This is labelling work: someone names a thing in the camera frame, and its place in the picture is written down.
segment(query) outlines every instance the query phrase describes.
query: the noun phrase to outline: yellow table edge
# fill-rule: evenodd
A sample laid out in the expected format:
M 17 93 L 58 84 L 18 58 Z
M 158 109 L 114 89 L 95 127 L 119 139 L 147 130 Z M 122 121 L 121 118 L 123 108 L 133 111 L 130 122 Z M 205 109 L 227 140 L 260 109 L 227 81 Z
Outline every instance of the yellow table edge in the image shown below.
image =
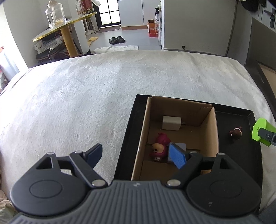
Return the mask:
M 33 42 L 35 42 L 35 41 L 37 41 L 37 40 L 40 40 L 40 39 L 42 39 L 43 37 L 46 37 L 46 36 L 48 36 L 49 34 L 54 33 L 54 32 L 56 32 L 56 31 L 62 29 L 63 27 L 69 26 L 70 24 L 76 23 L 76 22 L 78 22 L 78 21 L 81 21 L 81 20 L 83 20 L 83 19 L 86 19 L 86 18 L 88 18 L 88 17 L 90 17 L 90 16 L 93 16 L 93 15 L 95 15 L 95 14 L 97 14 L 97 12 L 93 12 L 93 13 L 87 14 L 87 15 L 85 15 L 85 16 L 83 16 L 83 17 L 76 18 L 76 19 L 74 19 L 74 20 L 68 19 L 68 22 L 67 22 L 66 24 L 64 24 L 64 25 L 62 25 L 62 26 L 59 26 L 59 27 L 57 27 L 57 28 L 54 28 L 54 29 L 50 29 L 50 28 L 49 28 L 49 32 L 47 32 L 47 33 L 45 33 L 45 34 L 43 34 L 43 35 L 41 35 L 41 36 L 39 36 L 39 37 L 35 37 L 35 38 L 33 39 Z

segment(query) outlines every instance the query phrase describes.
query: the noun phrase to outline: door lock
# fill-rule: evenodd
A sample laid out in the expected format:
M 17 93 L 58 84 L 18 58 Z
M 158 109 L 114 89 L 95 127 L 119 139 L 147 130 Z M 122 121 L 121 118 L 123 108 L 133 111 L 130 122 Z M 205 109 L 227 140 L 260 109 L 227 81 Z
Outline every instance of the door lock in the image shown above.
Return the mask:
M 274 28 L 274 22 L 275 22 L 275 14 L 276 14 L 276 9 L 272 8 L 272 12 L 269 12 L 267 10 L 264 10 L 265 13 L 270 15 L 270 27 Z

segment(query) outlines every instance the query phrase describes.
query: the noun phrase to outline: white bedspread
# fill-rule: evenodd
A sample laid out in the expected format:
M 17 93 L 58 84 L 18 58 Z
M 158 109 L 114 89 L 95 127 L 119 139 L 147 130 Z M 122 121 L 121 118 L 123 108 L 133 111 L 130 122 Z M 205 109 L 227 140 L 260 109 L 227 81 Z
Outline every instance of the white bedspread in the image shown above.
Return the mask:
M 53 62 L 19 73 L 0 96 L 1 189 L 41 156 L 103 145 L 95 170 L 113 178 L 136 94 L 200 100 L 253 110 L 276 125 L 237 61 L 174 51 L 120 51 Z M 262 144 L 261 207 L 276 197 L 276 148 Z

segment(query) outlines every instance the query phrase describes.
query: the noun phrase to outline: black slipper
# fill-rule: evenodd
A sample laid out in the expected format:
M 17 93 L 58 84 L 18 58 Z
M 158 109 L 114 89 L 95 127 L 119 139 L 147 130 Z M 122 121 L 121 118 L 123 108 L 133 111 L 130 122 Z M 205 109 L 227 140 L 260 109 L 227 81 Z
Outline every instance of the black slipper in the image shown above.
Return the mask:
M 116 38 L 116 40 L 118 41 L 119 44 L 122 44 L 122 43 L 125 42 L 124 38 L 122 38 L 121 36 L 118 36 L 118 37 Z
M 117 44 L 117 43 L 118 43 L 118 40 L 117 40 L 115 37 L 111 37 L 111 38 L 109 39 L 109 43 L 110 43 L 110 44 Z

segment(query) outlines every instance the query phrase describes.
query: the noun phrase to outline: wooden table leg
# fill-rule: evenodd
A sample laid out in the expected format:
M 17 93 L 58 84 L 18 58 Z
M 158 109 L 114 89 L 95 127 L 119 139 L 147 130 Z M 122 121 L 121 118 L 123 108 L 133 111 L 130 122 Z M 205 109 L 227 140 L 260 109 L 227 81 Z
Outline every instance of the wooden table leg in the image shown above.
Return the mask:
M 76 46 L 74 44 L 73 38 L 71 36 L 71 32 L 69 30 L 69 26 L 65 26 L 63 28 L 60 29 L 65 46 L 68 50 L 68 53 L 70 55 L 70 58 L 75 58 L 78 57 L 78 52 L 76 49 Z

